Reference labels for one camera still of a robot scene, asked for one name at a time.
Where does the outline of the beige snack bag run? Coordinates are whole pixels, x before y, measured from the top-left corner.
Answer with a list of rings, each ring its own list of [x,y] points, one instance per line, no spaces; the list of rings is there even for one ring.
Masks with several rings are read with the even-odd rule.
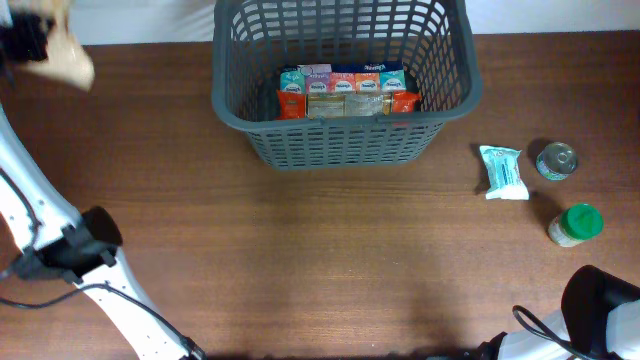
[[[32,12],[53,19],[53,28],[48,35],[47,55],[44,61],[13,63],[25,71],[61,81],[84,91],[91,89],[94,79],[94,65],[77,38],[69,30],[72,0],[8,0],[4,9],[11,16],[17,12]],[[12,25],[2,21],[2,25]]]

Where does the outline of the orange pasta packet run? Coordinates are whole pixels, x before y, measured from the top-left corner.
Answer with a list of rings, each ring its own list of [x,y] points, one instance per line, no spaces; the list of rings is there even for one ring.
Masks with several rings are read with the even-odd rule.
[[[280,117],[331,119],[414,112],[421,96],[407,91],[381,93],[297,94],[277,91]]]

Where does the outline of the blue cardboard box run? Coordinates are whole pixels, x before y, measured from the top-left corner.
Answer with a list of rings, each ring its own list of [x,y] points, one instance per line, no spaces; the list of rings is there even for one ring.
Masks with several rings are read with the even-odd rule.
[[[402,92],[407,90],[401,62],[287,65],[280,91],[312,93]]]

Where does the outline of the teal white wipes pack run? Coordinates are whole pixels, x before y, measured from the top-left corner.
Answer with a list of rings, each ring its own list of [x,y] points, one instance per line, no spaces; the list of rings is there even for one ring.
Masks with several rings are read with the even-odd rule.
[[[519,171],[520,150],[481,145],[479,151],[489,178],[490,187],[485,194],[487,200],[526,201],[530,198]]]

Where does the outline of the silver tin can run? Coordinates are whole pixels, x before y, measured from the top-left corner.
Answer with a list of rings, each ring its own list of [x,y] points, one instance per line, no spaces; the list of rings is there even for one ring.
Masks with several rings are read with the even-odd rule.
[[[578,168],[578,156],[568,144],[553,142],[537,156],[536,168],[547,180],[562,181]]]

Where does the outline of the green lid jar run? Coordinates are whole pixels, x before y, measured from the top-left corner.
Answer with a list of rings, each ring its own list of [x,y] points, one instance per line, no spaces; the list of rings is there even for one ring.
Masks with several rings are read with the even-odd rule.
[[[604,228],[600,211],[590,204],[576,204],[552,220],[550,239],[561,247],[574,247],[599,236]]]

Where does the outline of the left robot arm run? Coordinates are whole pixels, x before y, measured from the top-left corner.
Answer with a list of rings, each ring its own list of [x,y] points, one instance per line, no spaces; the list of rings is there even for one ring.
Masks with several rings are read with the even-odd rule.
[[[93,62],[67,27],[65,4],[1,4],[1,74],[14,65],[89,90]],[[1,272],[24,281],[63,280],[110,318],[141,359],[203,359],[191,338],[157,310],[133,275],[113,218],[81,213],[49,182],[1,120],[1,216],[20,253]]]

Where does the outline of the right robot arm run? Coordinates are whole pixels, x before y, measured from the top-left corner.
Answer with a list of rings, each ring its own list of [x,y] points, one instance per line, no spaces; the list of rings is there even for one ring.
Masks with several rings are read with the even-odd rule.
[[[523,329],[483,343],[472,359],[639,360],[639,287],[595,266],[576,271],[545,319],[521,305],[512,313]]]

